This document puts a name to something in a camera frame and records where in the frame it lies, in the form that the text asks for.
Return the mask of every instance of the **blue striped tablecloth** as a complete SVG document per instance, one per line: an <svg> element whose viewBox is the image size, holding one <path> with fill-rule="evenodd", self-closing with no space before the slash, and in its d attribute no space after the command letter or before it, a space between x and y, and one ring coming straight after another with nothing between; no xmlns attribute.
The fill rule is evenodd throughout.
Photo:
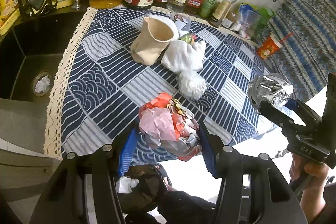
<svg viewBox="0 0 336 224"><path fill-rule="evenodd" d="M207 90L197 102L179 94L176 75L158 60L152 66L133 61L130 45L152 10L125 7L99 10L83 37L73 63L62 109L62 153L93 153L137 119L141 105L167 92L204 120L210 133L226 144L258 135L259 116L246 96L248 81L268 73L255 49L216 28L192 22L191 32L206 42L204 68L199 72ZM132 164L177 158L140 139Z"/></svg>

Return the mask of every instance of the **yellow box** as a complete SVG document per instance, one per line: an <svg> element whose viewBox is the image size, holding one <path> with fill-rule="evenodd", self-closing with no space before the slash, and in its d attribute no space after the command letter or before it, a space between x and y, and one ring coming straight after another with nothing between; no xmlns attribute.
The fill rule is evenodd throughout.
<svg viewBox="0 0 336 224"><path fill-rule="evenodd" d="M19 17L17 0L0 0L0 35L4 35Z"/></svg>

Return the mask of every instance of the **screw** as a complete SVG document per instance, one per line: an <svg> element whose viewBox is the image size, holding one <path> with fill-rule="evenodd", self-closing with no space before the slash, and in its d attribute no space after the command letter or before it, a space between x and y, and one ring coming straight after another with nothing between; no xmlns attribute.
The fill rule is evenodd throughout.
<svg viewBox="0 0 336 224"><path fill-rule="evenodd" d="M267 154L265 154L265 153L261 153L260 154L260 158L262 159L262 160L268 160L268 155Z"/></svg>
<svg viewBox="0 0 336 224"><path fill-rule="evenodd" d="M76 156L75 153L70 152L70 153L67 155L67 159L68 159L68 160L72 160L75 156Z"/></svg>
<svg viewBox="0 0 336 224"><path fill-rule="evenodd" d="M223 147L223 150L224 150L225 152L230 153L230 152L233 151L233 148L232 148L231 146L229 146L229 145L226 145L226 146Z"/></svg>
<svg viewBox="0 0 336 224"><path fill-rule="evenodd" d="M108 152L111 149L112 149L112 145L110 145L110 144L106 144L106 145L103 146L103 151L105 151L105 152Z"/></svg>

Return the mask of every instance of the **blue patterned cloth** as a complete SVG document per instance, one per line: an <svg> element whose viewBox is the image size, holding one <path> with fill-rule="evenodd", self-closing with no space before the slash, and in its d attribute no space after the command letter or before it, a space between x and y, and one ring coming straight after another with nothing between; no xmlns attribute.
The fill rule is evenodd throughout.
<svg viewBox="0 0 336 224"><path fill-rule="evenodd" d="M152 66L133 61L130 45L146 14L169 15L124 7L99 10L76 52L62 109L62 153L93 153L138 118L139 107L167 92L203 120L226 144L258 135L258 115L247 93L256 74L268 73L247 43L207 25L192 22L191 32L206 41L199 74L207 90L197 102L179 94L176 76L158 60ZM176 159L141 138L132 164Z"/></svg>
<svg viewBox="0 0 336 224"><path fill-rule="evenodd" d="M336 71L336 0L285 0L257 37L260 44L270 32L279 39L294 33L270 61L289 78L294 96L308 101Z"/></svg>

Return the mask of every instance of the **aluminum foil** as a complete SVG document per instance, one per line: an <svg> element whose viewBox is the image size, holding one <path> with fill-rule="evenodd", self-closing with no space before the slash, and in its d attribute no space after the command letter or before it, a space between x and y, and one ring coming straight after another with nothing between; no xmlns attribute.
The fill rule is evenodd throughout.
<svg viewBox="0 0 336 224"><path fill-rule="evenodd" d="M257 75L249 82L247 95L257 110L260 108L262 100L267 100L270 104L279 108L285 105L294 91L289 80L278 73L268 75Z"/></svg>

